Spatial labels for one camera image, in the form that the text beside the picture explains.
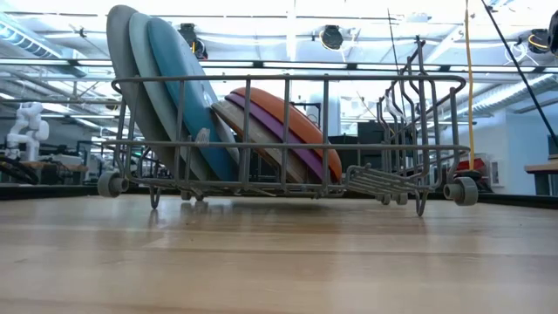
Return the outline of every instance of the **purple plate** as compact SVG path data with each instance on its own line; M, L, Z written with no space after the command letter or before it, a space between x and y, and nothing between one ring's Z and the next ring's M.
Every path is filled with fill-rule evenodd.
M237 95L235 93L230 93L225 97L226 100L233 102L235 105L244 108L244 97ZM273 134L278 138L282 138L283 126L281 121L276 119L274 116L263 110L255 102L250 101L250 114L258 119L263 125L265 125ZM289 136L287 137L288 143L299 144L302 143L301 140L294 133L289 131ZM320 180L322 179L322 159L313 151L309 149L293 149L295 154L300 157L302 161L312 170Z

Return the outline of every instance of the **white robot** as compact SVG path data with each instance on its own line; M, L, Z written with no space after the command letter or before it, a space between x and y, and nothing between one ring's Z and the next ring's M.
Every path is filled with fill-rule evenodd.
M16 125L14 125L6 140L6 157L17 159L20 157L19 143L25 143L27 154L25 160L36 161L38 158L39 141L49 138L49 124L41 120L43 105L38 102L24 103L16 113ZM29 131L20 134L25 128Z

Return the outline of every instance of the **yellow cable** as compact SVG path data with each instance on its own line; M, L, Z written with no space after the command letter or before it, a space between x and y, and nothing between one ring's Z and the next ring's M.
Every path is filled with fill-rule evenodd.
M474 134L473 134L473 70L471 69L471 47L469 44L469 0L465 0L465 44L467 50L467 65L469 68L469 170L474 169Z
M534 42L534 41L531 39L531 38L533 38L533 37L534 37L534 35L529 36L528 41L529 41L530 44L532 44L532 45L535 46L535 47L542 48L542 49L548 49L548 46L546 46L546 45L544 45L544 44L537 44L536 42Z

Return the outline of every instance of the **dishwasher rack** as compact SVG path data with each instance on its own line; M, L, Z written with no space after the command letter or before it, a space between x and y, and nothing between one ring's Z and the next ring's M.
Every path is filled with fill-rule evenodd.
M467 177L453 178L459 158L462 154L469 151L468 147L459 144L459 132L457 121L456 93L462 90L466 81L460 76L436 75L429 76L425 72L422 60L422 47L424 41L417 41L418 49L407 58L407 63L397 73L397 75L214 75L214 76L186 76L186 77L156 77L156 78L119 78L112 82L112 87L120 92L118 85L123 83L144 84L146 82L168 82L176 81L180 84L180 90L184 91L186 81L190 80L242 80L246 83L246 103L244 109L244 134L242 142L224 143L207 142L203 136L188 136L187 139L180 139L181 128L183 126L183 111L185 104L184 93L180 94L177 115L178 130L176 141L154 141L154 140L134 140L135 118L137 106L130 106L130 117L127 128L128 135L124 136L123 130L126 123L126 102L124 98L120 106L119 127L116 140L107 140L102 143L104 146L114 145L115 156L120 156L120 152L125 152L124 160L116 158L118 172L104 173L99 178L99 193L107 197L116 197L128 188L128 182L143 184L150 187L150 200L153 208L159 204L160 192L163 188L178 188L181 191L182 199L188 200L192 195L196 200L203 200L207 195L234 194L247 195L259 194L270 196L297 196L297 197L340 197L345 191L354 191L373 195L384 205L394 200L399 205L407 203L408 194L414 194L416 200L416 211L419 216L424 213L428 194L438 188L442 182L442 161L453 159L453 166L447 173L447 184L444 186L444 194L447 199L454 200L457 204L468 206L476 203L478 190L474 181ZM418 65L412 65L413 59L418 57ZM413 74L413 69L418 67L418 74ZM290 82L297 80L319 80L323 82L323 141L322 143L288 143L287 132L284 132L282 143L252 143L248 142L249 122L249 94L251 83L255 80L281 80L284 82L284 128L289 129L289 106ZM329 115L329 90L331 81L389 81L391 85L385 91L385 95L377 102L377 122L384 129L384 141L381 144L330 144L328 142L328 115ZM438 99L436 83L454 82L456 86L449 88L448 93ZM405 91L404 82L408 82L412 91L418 94L419 102L415 106L412 97ZM431 86L430 97L432 106L426 108L425 82ZM411 109L411 117L405 117L397 112L401 112L396 101L394 87L399 85L401 95ZM453 143L451 145L440 144L439 113L438 106L449 101L451 109L451 125L453 132ZM383 106L390 106L390 115L393 123L388 124L384 118ZM427 128L429 124L434 127L434 143L430 144ZM421 141L418 141L418 130L420 130ZM411 143L406 143L410 134ZM154 179L142 178L141 171L133 175L131 171L131 153L133 147L147 146L148 149L139 158L138 164L146 158L150 149L153 147L173 147L174 148L174 178L173 179ZM199 181L189 178L191 153L193 149L200 147L236 147L240 149L241 160L239 165L238 181ZM249 180L250 169L250 150L257 148L278 148L282 151L282 162L276 176L276 182L253 182ZM373 169L370 164L349 166L344 173L342 181L333 183L330 179L323 179L322 183L290 183L287 182L286 163L287 151L291 149L323 149L323 178L330 178L328 150L356 150L358 156L363 150L381 151L382 167ZM180 150L186 149L186 169L179 170ZM443 151L450 155L441 157ZM422 162L419 162L419 153L422 155ZM431 167L436 166L438 179L433 184L428 184L426 178L431 171Z

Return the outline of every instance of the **red object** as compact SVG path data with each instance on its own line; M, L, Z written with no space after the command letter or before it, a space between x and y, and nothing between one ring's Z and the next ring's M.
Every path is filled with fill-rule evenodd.
M485 162L481 158L475 158L473 163L473 170L481 170L485 166ZM457 171L469 170L469 160L461 161L457 165Z

